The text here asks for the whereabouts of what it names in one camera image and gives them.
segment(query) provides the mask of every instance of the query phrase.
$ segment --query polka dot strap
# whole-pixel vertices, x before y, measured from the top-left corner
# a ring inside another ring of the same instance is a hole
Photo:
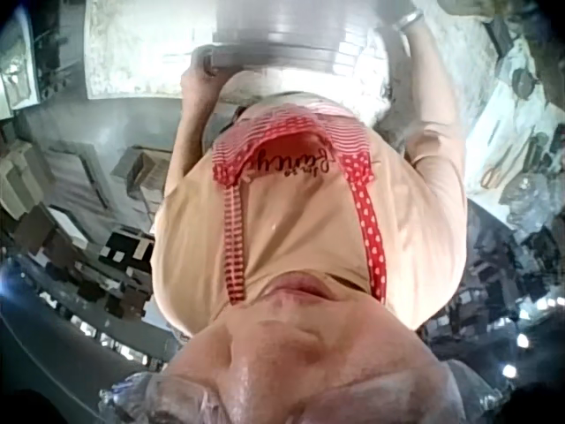
[[[387,272],[382,238],[367,186],[374,181],[365,128],[350,116],[316,115],[311,109],[283,105],[254,119],[239,121],[215,143],[214,180],[224,186],[224,273],[230,303],[245,300],[243,217],[239,182],[245,163],[270,140],[314,133],[335,156],[351,189],[365,247],[372,295],[384,303]]]

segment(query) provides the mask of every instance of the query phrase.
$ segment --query hand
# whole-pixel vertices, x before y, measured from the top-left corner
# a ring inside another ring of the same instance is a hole
[[[391,27],[416,10],[411,0],[376,0],[375,10],[382,27]]]
[[[194,50],[191,66],[181,77],[183,112],[213,109],[223,86],[242,71],[241,68],[211,68],[209,62],[212,48],[213,46],[202,46]]]

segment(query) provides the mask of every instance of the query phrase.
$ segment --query person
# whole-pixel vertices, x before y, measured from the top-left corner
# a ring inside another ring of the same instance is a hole
[[[390,9],[413,63],[406,158],[307,94],[254,104],[203,154],[237,70],[193,56],[152,257],[159,308],[190,341],[106,393],[127,422],[459,422],[444,420],[462,409],[453,375],[414,330],[463,273],[464,138],[422,13]]]

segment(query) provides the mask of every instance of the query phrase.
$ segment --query beige t-shirt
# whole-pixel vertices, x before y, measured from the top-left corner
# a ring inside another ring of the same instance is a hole
[[[376,177],[368,190],[386,254],[386,307],[416,329],[449,301],[463,273],[464,142],[454,129],[423,125],[407,143],[408,162],[376,132],[366,132]],[[274,149],[263,156],[282,153]],[[306,269],[370,293],[350,188],[336,163],[324,163],[324,170],[267,172],[242,183],[247,299],[274,277]],[[188,335],[229,305],[222,221],[223,188],[213,180],[208,152],[155,220],[154,295],[166,319]]]

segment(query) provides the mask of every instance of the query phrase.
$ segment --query bracelet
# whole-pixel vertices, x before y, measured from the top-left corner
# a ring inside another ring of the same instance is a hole
[[[397,31],[404,31],[407,27],[412,25],[414,22],[419,21],[420,19],[424,18],[424,13],[421,9],[416,9],[412,13],[404,16],[398,22],[393,25],[393,28]]]

